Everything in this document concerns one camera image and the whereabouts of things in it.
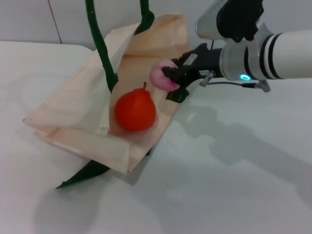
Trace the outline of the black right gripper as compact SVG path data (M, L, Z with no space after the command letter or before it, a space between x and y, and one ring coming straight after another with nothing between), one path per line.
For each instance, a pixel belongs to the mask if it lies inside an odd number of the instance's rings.
M200 44L180 57L171 59L176 66L179 66L179 70L165 66L162 67L162 72L180 87L188 87L194 81L204 79L210 72L214 73L215 78L222 78L219 64L221 51L221 48L209 50L206 43Z

